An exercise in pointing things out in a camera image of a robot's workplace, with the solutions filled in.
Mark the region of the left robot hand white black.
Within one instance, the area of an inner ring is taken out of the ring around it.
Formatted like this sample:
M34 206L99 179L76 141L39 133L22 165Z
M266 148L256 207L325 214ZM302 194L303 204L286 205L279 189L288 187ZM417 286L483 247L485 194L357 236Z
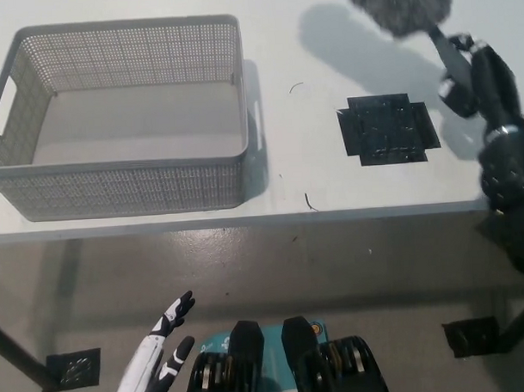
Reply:
M186 291L162 313L155 326L139 343L115 392L169 391L194 348L194 337L184 337L166 361L162 360L163 343L185 322L184 316L194 305L192 292Z

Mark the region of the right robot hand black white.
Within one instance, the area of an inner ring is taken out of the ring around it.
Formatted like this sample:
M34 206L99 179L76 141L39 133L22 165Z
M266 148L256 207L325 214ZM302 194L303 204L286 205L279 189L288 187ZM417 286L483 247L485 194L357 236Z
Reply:
M515 74L486 42L469 34L448 37L456 50L467 54L472 87L459 84L448 72L438 89L442 102L456 115L470 119L476 115L486 122L485 133L524 132L524 114Z

